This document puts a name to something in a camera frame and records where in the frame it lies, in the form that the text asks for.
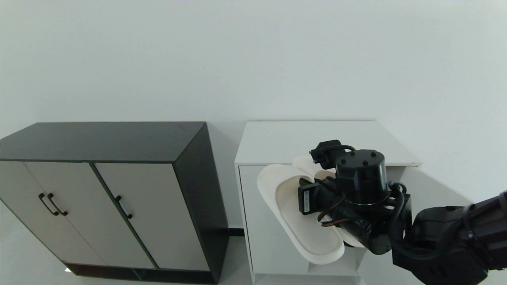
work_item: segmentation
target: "cable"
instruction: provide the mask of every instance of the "cable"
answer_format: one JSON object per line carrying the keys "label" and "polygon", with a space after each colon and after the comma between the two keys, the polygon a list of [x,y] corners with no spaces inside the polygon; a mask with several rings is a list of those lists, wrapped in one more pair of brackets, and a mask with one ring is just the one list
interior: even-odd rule
{"label": "cable", "polygon": [[398,181],[390,181],[388,185],[389,185],[389,188],[393,192],[395,192],[397,195],[396,206],[394,207],[394,214],[393,214],[391,221],[389,223],[389,230],[387,233],[387,235],[389,237],[389,241],[391,242],[391,247],[394,250],[400,252],[404,256],[407,256],[407,257],[415,259],[415,260],[420,260],[420,261],[430,261],[430,260],[433,260],[433,259],[441,256],[445,252],[445,250],[449,247],[449,245],[451,244],[454,233],[463,225],[463,219],[459,218],[454,221],[454,223],[444,233],[442,241],[439,243],[439,245],[437,246],[437,249],[434,252],[429,253],[429,254],[424,254],[424,255],[418,255],[418,254],[411,253],[411,252],[407,251],[406,249],[404,249],[402,247],[402,245],[398,243],[398,241],[396,240],[395,233],[394,233],[394,229],[396,227],[398,218],[400,217],[401,211],[403,209],[403,205],[405,204],[405,196],[403,195],[402,192],[400,192],[399,188],[395,187],[395,186],[400,186],[403,189],[404,193],[407,192],[407,187],[403,183],[398,182]]}
{"label": "cable", "polygon": [[318,149],[320,153],[323,153],[325,151],[334,151],[334,150],[350,150],[355,151],[354,147],[343,145],[343,146],[329,146],[329,147],[323,147]]}
{"label": "cable", "polygon": [[345,198],[347,198],[347,195],[343,195],[343,198],[340,201],[338,201],[338,203],[334,204],[329,209],[321,212],[317,217],[317,221],[320,222],[320,220],[322,220],[332,209],[336,208],[336,206],[341,204],[343,202],[343,200],[345,200]]}

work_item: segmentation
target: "cabinet top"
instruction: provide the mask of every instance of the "cabinet top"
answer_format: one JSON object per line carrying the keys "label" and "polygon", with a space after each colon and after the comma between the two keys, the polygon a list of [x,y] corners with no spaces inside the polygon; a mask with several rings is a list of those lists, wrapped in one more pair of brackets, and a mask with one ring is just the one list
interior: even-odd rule
{"label": "cabinet top", "polygon": [[386,166],[419,166],[422,162],[376,121],[248,122],[236,165],[291,164],[321,141],[338,139],[356,149],[377,150]]}
{"label": "cabinet top", "polygon": [[36,123],[0,140],[0,160],[171,163],[205,122]]}

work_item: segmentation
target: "black cabinet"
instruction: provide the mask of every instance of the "black cabinet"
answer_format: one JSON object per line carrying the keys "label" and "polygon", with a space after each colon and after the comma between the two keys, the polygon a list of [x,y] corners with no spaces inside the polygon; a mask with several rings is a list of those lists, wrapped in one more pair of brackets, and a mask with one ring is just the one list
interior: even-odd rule
{"label": "black cabinet", "polygon": [[229,239],[205,122],[37,123],[0,198],[76,275],[217,283]]}

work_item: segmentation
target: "white wall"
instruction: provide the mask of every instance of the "white wall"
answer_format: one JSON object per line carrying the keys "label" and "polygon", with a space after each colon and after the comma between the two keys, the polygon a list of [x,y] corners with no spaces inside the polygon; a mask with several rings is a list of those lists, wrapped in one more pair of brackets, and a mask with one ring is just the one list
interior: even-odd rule
{"label": "white wall", "polygon": [[1,2],[0,134],[208,121],[229,224],[242,227],[245,121],[377,119],[423,169],[482,200],[507,188],[506,15],[503,0]]}

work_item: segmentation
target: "black cable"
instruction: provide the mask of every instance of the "black cable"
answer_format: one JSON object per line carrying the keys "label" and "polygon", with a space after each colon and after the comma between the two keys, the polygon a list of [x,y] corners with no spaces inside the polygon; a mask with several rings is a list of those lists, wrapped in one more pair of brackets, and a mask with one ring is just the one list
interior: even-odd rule
{"label": "black cable", "polygon": [[320,153],[325,152],[325,151],[334,151],[334,150],[350,150],[350,151],[355,151],[355,148],[351,147],[351,146],[343,145],[343,146],[329,146],[329,147],[323,147],[323,148],[319,148],[318,149],[318,151]]}
{"label": "black cable", "polygon": [[389,230],[387,233],[389,241],[391,242],[391,248],[400,252],[404,256],[420,261],[430,261],[441,256],[451,244],[454,233],[463,225],[463,219],[459,218],[453,222],[453,224],[444,233],[442,241],[439,243],[437,249],[434,252],[424,255],[411,253],[408,250],[404,249],[402,245],[398,243],[395,236],[395,227],[398,218],[400,217],[400,214],[402,212],[403,205],[405,204],[405,196],[403,195],[402,192],[400,192],[399,188],[395,186],[400,186],[403,189],[404,193],[407,192],[407,187],[403,183],[398,181],[390,181],[388,185],[389,188],[397,195],[396,206],[394,207],[394,214],[389,223]]}

